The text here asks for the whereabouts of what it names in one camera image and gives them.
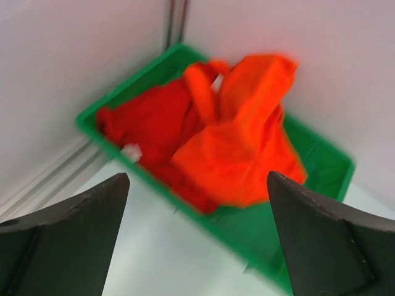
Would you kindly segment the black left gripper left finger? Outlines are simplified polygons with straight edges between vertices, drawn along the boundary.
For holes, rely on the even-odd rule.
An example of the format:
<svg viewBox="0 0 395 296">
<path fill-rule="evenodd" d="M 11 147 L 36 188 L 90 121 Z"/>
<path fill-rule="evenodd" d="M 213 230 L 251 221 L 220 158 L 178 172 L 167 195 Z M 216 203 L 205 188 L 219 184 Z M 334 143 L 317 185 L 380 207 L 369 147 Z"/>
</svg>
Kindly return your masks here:
<svg viewBox="0 0 395 296">
<path fill-rule="evenodd" d="M 117 173 L 81 194 L 1 223 L 1 295 L 101 295 L 130 180 Z"/>
</svg>

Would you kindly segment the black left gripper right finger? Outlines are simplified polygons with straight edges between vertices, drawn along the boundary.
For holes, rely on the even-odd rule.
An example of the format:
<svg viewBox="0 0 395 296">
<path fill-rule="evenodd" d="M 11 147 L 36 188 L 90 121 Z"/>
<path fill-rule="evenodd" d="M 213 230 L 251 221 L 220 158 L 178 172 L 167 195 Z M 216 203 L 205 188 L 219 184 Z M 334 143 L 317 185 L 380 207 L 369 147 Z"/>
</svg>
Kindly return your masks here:
<svg viewBox="0 0 395 296">
<path fill-rule="evenodd" d="M 267 178 L 294 295 L 394 295 L 394 221 Z"/>
</svg>

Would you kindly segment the orange t shirt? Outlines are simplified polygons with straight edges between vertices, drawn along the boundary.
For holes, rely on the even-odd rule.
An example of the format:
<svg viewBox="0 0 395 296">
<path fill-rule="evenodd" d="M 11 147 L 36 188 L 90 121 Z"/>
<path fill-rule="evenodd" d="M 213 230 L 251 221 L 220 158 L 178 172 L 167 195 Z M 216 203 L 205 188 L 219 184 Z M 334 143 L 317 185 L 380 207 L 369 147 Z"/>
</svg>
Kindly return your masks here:
<svg viewBox="0 0 395 296">
<path fill-rule="evenodd" d="M 204 128 L 173 161 L 220 205 L 266 202 L 271 171 L 306 182 L 307 171 L 283 126 L 281 104 L 296 70 L 297 63 L 285 56 L 253 54 L 234 66 L 211 60 L 184 71 Z"/>
</svg>

